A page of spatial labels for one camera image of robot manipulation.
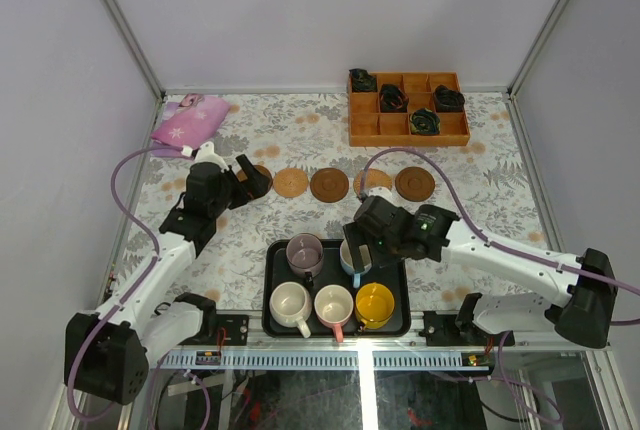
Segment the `dark brown wooden coaster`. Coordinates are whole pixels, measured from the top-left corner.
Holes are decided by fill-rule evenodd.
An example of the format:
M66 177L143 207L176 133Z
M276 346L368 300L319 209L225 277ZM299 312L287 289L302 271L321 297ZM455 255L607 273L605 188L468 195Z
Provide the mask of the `dark brown wooden coaster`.
M413 166L404 168L396 175L395 186L405 200L422 202L432 196L436 183L427 170Z
M346 174L336 168L323 168L314 173L310 181L312 195L324 203L342 200L349 190Z
M261 174L261 177L248 176L244 170L236 172L236 177L252 200L264 197L273 185L271 172L266 167L256 165L255 170Z

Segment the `blue mug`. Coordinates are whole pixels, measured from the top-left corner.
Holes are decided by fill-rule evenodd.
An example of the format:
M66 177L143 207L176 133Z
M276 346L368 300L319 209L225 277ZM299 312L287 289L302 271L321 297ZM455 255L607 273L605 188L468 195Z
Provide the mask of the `blue mug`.
M340 262L343 271L352 278L352 285L355 289L359 289L362 282L362 277L366 275L372 268L372 260L366 245L359 247L361 254L361 260L364 265L364 271L360 273L355 272L353 260L349 250L349 246L346 240L343 240L340 246Z

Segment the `woven rattan coaster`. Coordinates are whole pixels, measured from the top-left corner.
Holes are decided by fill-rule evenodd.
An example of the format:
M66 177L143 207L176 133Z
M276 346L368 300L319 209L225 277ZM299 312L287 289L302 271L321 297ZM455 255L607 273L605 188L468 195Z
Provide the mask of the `woven rattan coaster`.
M360 171L353 181L353 190L357 196L360 196L363 192L368 193L375 188L392 190L392 178L381 170L369 169L367 174Z
M285 198L295 198L306 192L309 179L305 171L288 167L280 170L273 178L275 192Z

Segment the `yellow mug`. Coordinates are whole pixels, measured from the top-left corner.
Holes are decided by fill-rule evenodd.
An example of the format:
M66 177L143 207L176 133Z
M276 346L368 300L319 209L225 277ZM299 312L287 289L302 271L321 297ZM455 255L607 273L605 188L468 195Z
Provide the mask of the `yellow mug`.
M389 288L380 283L362 286L355 296L355 316L358 333L384 327L395 310L395 298Z

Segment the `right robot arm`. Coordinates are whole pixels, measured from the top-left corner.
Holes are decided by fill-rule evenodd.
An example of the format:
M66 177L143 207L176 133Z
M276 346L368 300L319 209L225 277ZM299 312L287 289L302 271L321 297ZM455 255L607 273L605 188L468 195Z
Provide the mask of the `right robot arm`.
M508 332L550 332L591 349L608 343L617 297L606 254L543 251L484 234L455 212L425 204L414 213L382 196L366 197L344 236L356 271L366 247L372 264L404 260L466 265L522 288L517 295L469 293L455 318L458 337L478 344Z

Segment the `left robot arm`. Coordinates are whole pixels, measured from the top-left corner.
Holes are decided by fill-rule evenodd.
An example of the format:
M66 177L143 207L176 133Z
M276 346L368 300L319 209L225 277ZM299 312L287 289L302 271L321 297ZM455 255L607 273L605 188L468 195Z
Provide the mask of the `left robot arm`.
M217 337L216 304L209 298L186 292L161 315L155 310L212 240L219 217L268 193L267 176L246 155L236 160L243 179L221 158L198 155L185 191L151 235L152 252L99 308L71 318L64 361L69 393L126 405L140 393L150 367L175 346L188 339L204 345Z

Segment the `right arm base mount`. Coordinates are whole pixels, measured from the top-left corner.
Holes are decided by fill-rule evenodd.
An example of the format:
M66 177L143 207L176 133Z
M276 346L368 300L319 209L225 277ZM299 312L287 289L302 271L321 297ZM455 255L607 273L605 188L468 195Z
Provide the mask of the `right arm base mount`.
M439 313L424 311L422 314L424 329L419 333L428 346L434 347L495 347L505 332L490 334L481 330L473 321L471 313Z

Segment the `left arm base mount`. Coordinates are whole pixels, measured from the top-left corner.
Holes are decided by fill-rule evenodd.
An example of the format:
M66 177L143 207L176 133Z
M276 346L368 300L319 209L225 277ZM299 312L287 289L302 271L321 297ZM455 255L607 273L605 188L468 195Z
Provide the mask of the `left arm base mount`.
M193 336L179 345L213 345L216 347L245 346L248 339L250 317L246 314L218 314L204 323Z

